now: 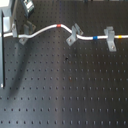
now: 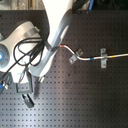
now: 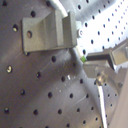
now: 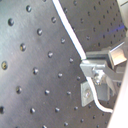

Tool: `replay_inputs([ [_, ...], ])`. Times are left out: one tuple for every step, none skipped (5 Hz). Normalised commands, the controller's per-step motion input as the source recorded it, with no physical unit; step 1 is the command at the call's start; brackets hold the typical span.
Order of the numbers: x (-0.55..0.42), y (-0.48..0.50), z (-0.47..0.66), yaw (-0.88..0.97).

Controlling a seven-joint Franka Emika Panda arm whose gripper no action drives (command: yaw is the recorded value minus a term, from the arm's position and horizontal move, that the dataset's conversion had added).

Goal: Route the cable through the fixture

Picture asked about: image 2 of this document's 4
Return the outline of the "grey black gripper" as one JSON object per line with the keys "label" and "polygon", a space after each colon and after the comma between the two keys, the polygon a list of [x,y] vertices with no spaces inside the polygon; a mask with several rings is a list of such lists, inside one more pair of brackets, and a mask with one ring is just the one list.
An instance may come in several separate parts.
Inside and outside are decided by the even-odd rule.
{"label": "grey black gripper", "polygon": [[[22,95],[22,100],[26,104],[28,108],[33,108],[34,107],[34,102],[32,101],[31,97],[28,95],[28,93],[33,92],[33,84],[32,84],[32,75],[26,71],[24,73],[16,73],[14,72],[12,74],[13,82],[16,84],[16,92],[18,94],[23,94]],[[20,91],[19,87],[21,85],[28,85],[29,89]]]}

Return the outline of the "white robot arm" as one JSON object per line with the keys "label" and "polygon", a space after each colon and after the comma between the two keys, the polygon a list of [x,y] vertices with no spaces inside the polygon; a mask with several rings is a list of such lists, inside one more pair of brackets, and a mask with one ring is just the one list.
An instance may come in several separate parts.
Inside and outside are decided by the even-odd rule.
{"label": "white robot arm", "polygon": [[29,84],[28,91],[17,91],[28,108],[34,107],[32,77],[43,79],[72,20],[73,0],[42,0],[49,23],[49,34],[43,39],[31,21],[19,21],[9,36],[0,41],[0,90]]}

